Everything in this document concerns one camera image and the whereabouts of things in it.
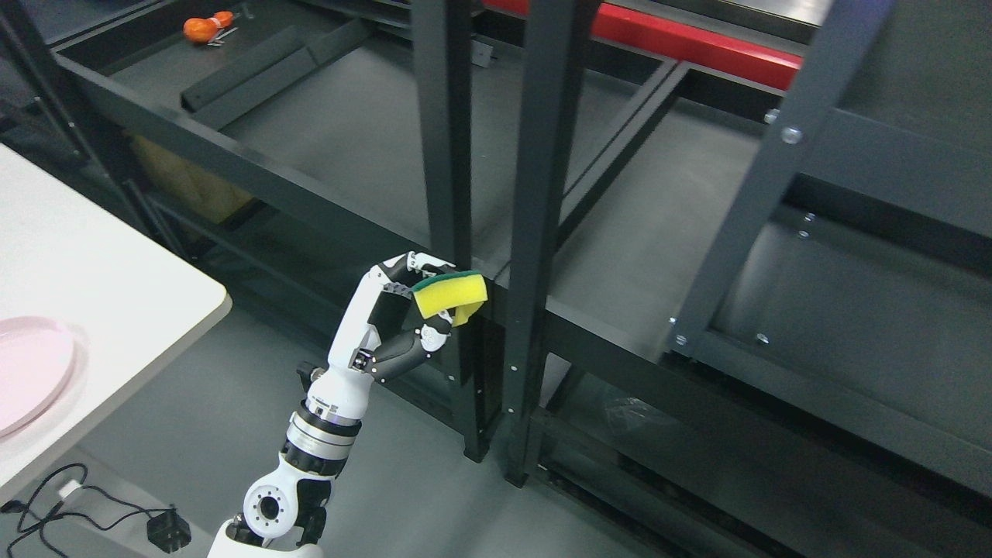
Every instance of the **white table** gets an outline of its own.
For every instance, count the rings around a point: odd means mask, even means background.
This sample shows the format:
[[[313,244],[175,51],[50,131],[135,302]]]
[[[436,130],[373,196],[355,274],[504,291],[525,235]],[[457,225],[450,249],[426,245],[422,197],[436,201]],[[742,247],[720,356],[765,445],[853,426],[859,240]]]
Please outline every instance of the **white table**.
[[[0,145],[0,320],[54,318],[76,345],[62,394],[0,438],[0,502],[230,308],[222,285]]]

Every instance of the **red beam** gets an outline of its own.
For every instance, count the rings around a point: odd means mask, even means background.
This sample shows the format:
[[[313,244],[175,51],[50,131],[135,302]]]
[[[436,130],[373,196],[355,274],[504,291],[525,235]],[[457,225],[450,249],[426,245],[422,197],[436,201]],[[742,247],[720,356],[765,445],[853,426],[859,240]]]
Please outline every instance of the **red beam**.
[[[529,0],[484,0],[487,6],[527,15]],[[592,24],[595,37],[788,89],[802,57],[733,39],[613,4]]]

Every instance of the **bolt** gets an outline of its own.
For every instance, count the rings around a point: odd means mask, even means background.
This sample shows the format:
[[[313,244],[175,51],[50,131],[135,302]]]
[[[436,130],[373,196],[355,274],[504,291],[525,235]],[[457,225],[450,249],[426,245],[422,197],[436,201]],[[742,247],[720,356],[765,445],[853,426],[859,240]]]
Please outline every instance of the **bolt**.
[[[788,143],[789,145],[796,145],[803,141],[803,131],[793,126],[783,128],[782,141]]]

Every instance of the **vertical metal post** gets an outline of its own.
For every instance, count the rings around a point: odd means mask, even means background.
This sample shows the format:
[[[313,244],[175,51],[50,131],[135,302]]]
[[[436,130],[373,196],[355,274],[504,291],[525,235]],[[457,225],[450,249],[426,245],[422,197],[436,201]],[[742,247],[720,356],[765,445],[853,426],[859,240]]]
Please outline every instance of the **vertical metal post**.
[[[180,240],[144,199],[136,181],[143,174],[123,147],[119,130],[87,106],[82,93],[59,67],[45,39],[19,1],[0,2],[0,32],[13,62],[38,95],[57,129],[78,146],[116,188],[136,228],[158,236],[172,252],[186,257]]]
[[[547,356],[545,302],[583,59],[598,7],[592,0],[533,2],[527,22],[503,369],[503,404],[513,420],[507,480],[517,486],[537,458],[528,430]]]
[[[796,176],[816,132],[840,102],[894,4],[895,0],[836,0],[830,8],[696,273],[672,327],[669,347],[692,355],[761,228]]]
[[[471,1],[417,0],[411,17],[431,251],[470,269]],[[455,330],[441,358],[454,425],[473,461],[482,461],[487,450],[482,327],[475,320]]]

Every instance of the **black cable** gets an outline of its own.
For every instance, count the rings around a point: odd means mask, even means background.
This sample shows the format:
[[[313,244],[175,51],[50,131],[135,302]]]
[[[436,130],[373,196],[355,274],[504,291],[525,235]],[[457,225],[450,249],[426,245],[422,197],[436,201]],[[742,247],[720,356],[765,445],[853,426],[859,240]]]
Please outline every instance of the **black cable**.
[[[59,512],[59,510],[62,509],[62,506],[63,506],[63,502],[60,501],[59,503],[53,505],[52,508],[49,509],[48,513],[46,513],[44,516],[38,516],[38,514],[35,513],[32,510],[32,505],[35,503],[35,500],[38,498],[38,495],[52,481],[52,479],[54,479],[58,474],[60,474],[60,473],[62,473],[64,471],[67,471],[69,469],[76,469],[76,468],[82,469],[82,479],[79,480],[79,488],[77,488],[77,489],[95,490],[95,491],[99,492],[100,494],[102,494],[107,499],[109,499],[110,501],[119,503],[121,505],[126,505],[128,507],[133,507],[135,509],[135,511],[131,511],[131,512],[125,513],[123,516],[119,517],[113,523],[104,526],[104,525],[100,525],[99,523],[97,523],[95,519],[93,519],[92,517],[90,517],[89,515],[87,515],[85,513],[80,513],[78,511],[63,511],[63,512]],[[61,550],[57,549],[56,546],[53,545],[48,540],[48,538],[45,537],[45,527],[47,527],[48,525],[51,525],[55,521],[58,521],[60,519],[65,519],[66,517],[79,517],[81,519],[86,520],[94,528],[96,528],[96,529],[98,529],[100,531],[109,531],[110,529],[113,529],[114,527],[116,527],[122,521],[124,521],[125,519],[127,519],[129,517],[133,517],[135,515],[140,515],[140,514],[144,513],[145,515],[148,515],[148,517],[151,519],[153,512],[170,511],[170,510],[173,510],[174,509],[173,507],[168,507],[168,508],[152,508],[152,509],[149,509],[149,508],[146,508],[146,507],[142,507],[142,506],[140,506],[140,505],[138,505],[136,503],[131,503],[129,501],[126,501],[126,500],[123,500],[123,499],[118,498],[116,496],[113,496],[109,492],[107,492],[106,490],[104,490],[103,488],[100,488],[100,487],[97,487],[97,486],[94,486],[94,485],[85,485],[84,483],[86,482],[86,477],[88,475],[89,475],[89,468],[85,464],[82,464],[82,463],[72,463],[72,464],[69,464],[69,465],[66,465],[66,466],[63,466],[63,467],[59,467],[58,469],[56,469],[53,472],[51,472],[50,474],[48,474],[44,479],[42,479],[42,481],[35,488],[35,491],[32,492],[31,497],[28,498],[27,503],[21,504],[20,502],[12,502],[12,503],[17,503],[17,504],[19,504],[21,506],[20,507],[21,516],[18,518],[18,521],[17,521],[17,532],[18,532],[19,536],[16,539],[14,539],[13,541],[11,541],[10,544],[7,545],[7,558],[14,558],[14,546],[16,546],[19,542],[23,541],[24,539],[28,538],[29,536],[35,534],[36,532],[38,533],[38,538],[42,541],[42,544],[44,544],[46,548],[48,548],[49,550],[51,550],[52,552],[54,552],[55,554],[57,554],[58,556],[60,556],[62,558],[67,558],[67,555],[64,552],[62,552]],[[31,515],[32,517],[35,518],[35,523],[33,523],[33,524],[28,525],[27,527],[25,527],[24,526],[24,521],[28,517],[28,515]]]
[[[41,525],[41,523],[42,523],[43,520],[42,519],[39,519],[37,523],[35,523],[31,527],[28,527],[27,529],[25,529],[24,528],[24,519],[28,516],[28,513],[29,512],[31,512],[31,515],[33,515],[35,517],[38,517],[33,511],[31,511],[31,506],[35,503],[35,500],[38,498],[38,494],[41,493],[41,491],[48,485],[48,483],[50,483],[52,481],[52,479],[54,479],[58,474],[60,474],[60,473],[62,473],[64,471],[68,471],[69,469],[82,469],[82,479],[79,480],[79,483],[80,484],[83,484],[83,483],[86,482],[86,477],[89,476],[89,467],[87,467],[85,464],[82,464],[82,463],[70,463],[68,465],[63,465],[62,467],[59,467],[58,469],[56,469],[56,470],[52,471],[51,473],[49,473],[38,484],[38,487],[35,488],[35,491],[31,493],[31,497],[28,498],[28,502],[25,504],[25,510],[21,512],[21,516],[17,520],[17,532],[24,533],[24,532],[27,532],[28,530],[34,531],[35,528],[37,528],[37,527],[39,527]],[[60,507],[62,507],[62,503],[61,502],[60,503],[57,503],[52,508],[52,510],[50,510],[49,513],[46,514],[46,517],[48,515],[50,515],[50,514],[55,513],[56,511],[58,511],[58,508],[60,508]]]
[[[133,508],[137,509],[138,511],[143,512],[145,515],[148,515],[148,518],[149,519],[152,518],[151,512],[152,511],[157,511],[155,509],[146,509],[146,508],[144,508],[144,507],[142,507],[142,506],[140,506],[140,505],[138,505],[136,503],[131,503],[129,501],[124,501],[124,500],[122,500],[122,499],[120,499],[118,497],[114,497],[114,496],[110,495],[109,493],[107,493],[107,491],[104,490],[103,488],[96,487],[94,485],[84,485],[81,488],[86,488],[86,489],[89,489],[89,490],[96,490],[97,492],[100,492],[101,494],[103,494],[103,496],[106,497],[107,499],[109,499],[110,501],[115,501],[115,502],[117,502],[117,503],[119,503],[121,505],[126,505],[128,507],[133,507]]]
[[[62,558],[68,558],[68,556],[64,552],[62,552],[61,550],[58,550],[55,546],[52,545],[51,542],[49,542],[49,539],[45,538],[45,525],[42,525],[41,527],[38,527],[38,538],[41,539],[42,544],[45,545],[45,548],[48,548],[52,552],[55,552],[56,554],[58,554]]]

